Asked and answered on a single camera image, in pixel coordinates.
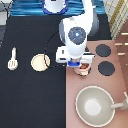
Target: small plate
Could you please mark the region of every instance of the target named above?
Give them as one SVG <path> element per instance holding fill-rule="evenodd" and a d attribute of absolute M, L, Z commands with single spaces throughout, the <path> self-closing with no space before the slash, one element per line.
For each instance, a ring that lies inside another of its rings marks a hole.
<path fill-rule="evenodd" d="M 47 65 L 49 66 L 50 59 L 47 55 L 45 55 L 45 60 L 46 60 Z M 31 66 L 36 71 L 39 71 L 39 72 L 45 71 L 46 69 L 48 69 L 48 67 L 45 64 L 45 60 L 44 60 L 44 54 L 38 54 L 32 58 Z"/>

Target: stove burner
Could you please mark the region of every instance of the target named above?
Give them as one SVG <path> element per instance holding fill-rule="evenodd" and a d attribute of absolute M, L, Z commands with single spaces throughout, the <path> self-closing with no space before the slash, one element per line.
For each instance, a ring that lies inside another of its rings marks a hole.
<path fill-rule="evenodd" d="M 108 61 L 103 61 L 98 65 L 99 72 L 104 76 L 110 76 L 115 72 L 115 67 Z"/>
<path fill-rule="evenodd" d="M 101 57 L 107 57 L 111 54 L 111 49 L 105 44 L 100 44 L 96 47 L 96 53 Z"/>

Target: wall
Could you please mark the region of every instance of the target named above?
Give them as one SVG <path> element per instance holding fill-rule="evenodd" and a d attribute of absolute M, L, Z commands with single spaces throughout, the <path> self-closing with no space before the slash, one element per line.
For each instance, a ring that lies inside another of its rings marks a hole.
<path fill-rule="evenodd" d="M 108 15 L 112 39 L 116 39 L 123 24 L 128 19 L 128 1 L 104 0 L 104 6 Z"/>

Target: cabinet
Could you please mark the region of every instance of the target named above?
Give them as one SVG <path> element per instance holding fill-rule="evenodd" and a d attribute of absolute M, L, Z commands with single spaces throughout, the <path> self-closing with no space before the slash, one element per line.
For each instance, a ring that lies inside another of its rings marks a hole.
<path fill-rule="evenodd" d="M 124 82 L 128 92 L 128 19 L 115 39 Z"/>

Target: blue object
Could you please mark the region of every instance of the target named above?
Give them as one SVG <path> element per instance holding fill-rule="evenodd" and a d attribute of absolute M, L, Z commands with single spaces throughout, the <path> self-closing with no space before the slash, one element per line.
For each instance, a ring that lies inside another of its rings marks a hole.
<path fill-rule="evenodd" d="M 69 67 L 79 67 L 80 66 L 80 62 L 68 61 L 67 64 Z"/>

